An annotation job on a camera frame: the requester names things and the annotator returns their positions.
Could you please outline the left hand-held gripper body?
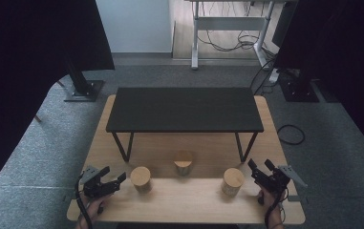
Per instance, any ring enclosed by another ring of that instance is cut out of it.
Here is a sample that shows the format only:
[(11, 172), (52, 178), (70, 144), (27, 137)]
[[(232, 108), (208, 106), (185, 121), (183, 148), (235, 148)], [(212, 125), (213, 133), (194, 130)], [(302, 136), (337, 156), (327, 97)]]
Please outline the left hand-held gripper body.
[(111, 188), (109, 182), (103, 183), (99, 176), (99, 169), (93, 166), (88, 166), (84, 171), (80, 183), (83, 185), (83, 193), (88, 198), (100, 198), (111, 195), (118, 189)]

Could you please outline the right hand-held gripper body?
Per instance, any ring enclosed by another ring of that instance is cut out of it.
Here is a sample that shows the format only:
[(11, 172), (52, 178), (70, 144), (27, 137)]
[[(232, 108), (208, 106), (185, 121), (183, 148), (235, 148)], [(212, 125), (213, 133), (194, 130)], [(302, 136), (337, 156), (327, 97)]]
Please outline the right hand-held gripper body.
[(292, 180), (303, 187), (308, 186), (308, 184), (300, 178), (289, 165), (279, 165), (275, 167), (269, 176), (258, 169), (256, 174), (252, 173), (252, 177), (256, 184), (265, 187), (269, 192), (275, 194), (283, 192)]

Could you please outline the glass jar with wooden lid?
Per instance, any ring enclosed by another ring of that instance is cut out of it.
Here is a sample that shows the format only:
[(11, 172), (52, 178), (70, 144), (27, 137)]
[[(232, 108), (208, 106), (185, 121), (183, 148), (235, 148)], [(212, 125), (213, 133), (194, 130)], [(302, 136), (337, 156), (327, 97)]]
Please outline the glass jar with wooden lid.
[(236, 168), (228, 168), (224, 172), (221, 185), (224, 194), (235, 197), (245, 182), (245, 176)]
[(139, 193), (146, 194), (152, 190), (151, 173), (146, 167), (135, 168), (131, 172), (131, 182)]
[(192, 153), (189, 151), (179, 151), (174, 158), (176, 170), (180, 176), (187, 176), (193, 163)]

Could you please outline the black shelf with metal legs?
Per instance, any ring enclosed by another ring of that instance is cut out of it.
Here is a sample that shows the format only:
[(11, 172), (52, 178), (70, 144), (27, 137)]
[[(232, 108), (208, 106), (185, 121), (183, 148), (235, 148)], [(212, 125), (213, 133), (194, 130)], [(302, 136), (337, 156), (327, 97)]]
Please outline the black shelf with metal legs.
[(119, 88), (106, 125), (124, 161), (122, 133), (251, 133), (251, 148), (263, 130), (249, 88)]

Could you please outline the person's left hand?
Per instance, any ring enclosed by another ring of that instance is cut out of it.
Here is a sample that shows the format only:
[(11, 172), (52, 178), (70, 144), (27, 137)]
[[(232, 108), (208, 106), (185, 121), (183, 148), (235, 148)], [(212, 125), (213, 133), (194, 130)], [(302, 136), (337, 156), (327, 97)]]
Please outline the person's left hand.
[[(86, 207), (87, 214), (90, 218), (90, 222), (94, 224), (99, 216), (99, 209), (103, 207), (106, 201), (111, 197), (110, 195), (101, 198), (87, 198), (83, 194), (80, 195), (81, 200)], [(75, 229), (89, 229), (87, 220), (80, 216), (76, 222)]]

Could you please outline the person's right hand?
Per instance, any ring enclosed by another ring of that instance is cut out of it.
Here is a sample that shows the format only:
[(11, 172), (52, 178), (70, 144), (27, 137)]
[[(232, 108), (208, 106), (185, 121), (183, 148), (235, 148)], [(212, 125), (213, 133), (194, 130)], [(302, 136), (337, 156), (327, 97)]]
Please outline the person's right hand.
[(258, 196), (264, 200), (264, 207), (266, 209), (265, 226), (267, 229), (285, 229), (282, 214), (278, 207), (278, 203), (283, 199), (283, 194), (271, 193), (261, 186)]

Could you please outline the black metal stand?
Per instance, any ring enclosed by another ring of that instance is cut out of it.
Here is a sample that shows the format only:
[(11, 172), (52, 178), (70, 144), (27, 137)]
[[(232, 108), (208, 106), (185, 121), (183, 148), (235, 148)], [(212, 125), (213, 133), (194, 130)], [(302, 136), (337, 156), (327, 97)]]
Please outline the black metal stand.
[(73, 91), (69, 93), (65, 102), (95, 102), (104, 84), (103, 80), (87, 80), (82, 71), (75, 67), (73, 61), (65, 58), (69, 77), (73, 82)]

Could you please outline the white power strip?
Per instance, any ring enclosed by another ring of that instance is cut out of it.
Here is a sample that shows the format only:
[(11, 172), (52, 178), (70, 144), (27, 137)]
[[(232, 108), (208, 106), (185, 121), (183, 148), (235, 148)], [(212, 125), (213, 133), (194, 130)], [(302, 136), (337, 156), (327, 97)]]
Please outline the white power strip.
[(270, 76), (269, 76), (269, 82), (270, 83), (276, 83), (278, 81), (278, 78), (279, 78), (279, 70), (278, 69), (273, 69)]

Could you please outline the black curtain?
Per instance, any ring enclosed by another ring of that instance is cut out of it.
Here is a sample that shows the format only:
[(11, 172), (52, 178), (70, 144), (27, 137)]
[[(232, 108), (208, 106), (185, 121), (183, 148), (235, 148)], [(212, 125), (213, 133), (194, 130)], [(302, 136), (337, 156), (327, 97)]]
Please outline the black curtain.
[(320, 78), (364, 135), (364, 0), (297, 0), (275, 66)]
[(56, 81), (113, 67), (96, 0), (0, 0), (0, 172)]

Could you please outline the black stand base plate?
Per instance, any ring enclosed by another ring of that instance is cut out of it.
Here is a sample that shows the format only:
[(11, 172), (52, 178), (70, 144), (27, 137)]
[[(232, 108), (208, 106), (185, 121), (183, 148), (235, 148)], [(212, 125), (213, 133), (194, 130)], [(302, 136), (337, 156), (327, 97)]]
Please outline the black stand base plate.
[(298, 71), (281, 70), (278, 82), (287, 102), (317, 103), (319, 101), (310, 84), (310, 79)]

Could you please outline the grey desk frame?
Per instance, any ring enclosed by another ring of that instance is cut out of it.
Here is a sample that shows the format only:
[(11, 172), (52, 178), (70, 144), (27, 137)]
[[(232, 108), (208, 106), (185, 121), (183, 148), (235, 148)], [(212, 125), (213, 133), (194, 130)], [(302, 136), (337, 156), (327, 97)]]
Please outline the grey desk frame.
[[(268, 2), (268, 11), (265, 16), (222, 17), (203, 16), (199, 14), (199, 6), (204, 2), (223, 2), (224, 0), (185, 0), (193, 4), (193, 44), (191, 53), (191, 69), (199, 67), (199, 31), (258, 31), (260, 37), (254, 43), (254, 51), (261, 66), (270, 69), (267, 55), (262, 47), (268, 31), (271, 15), (276, 3), (297, 2), (298, 0), (253, 0)], [(225, 0), (226, 2), (249, 2), (251, 0)]]

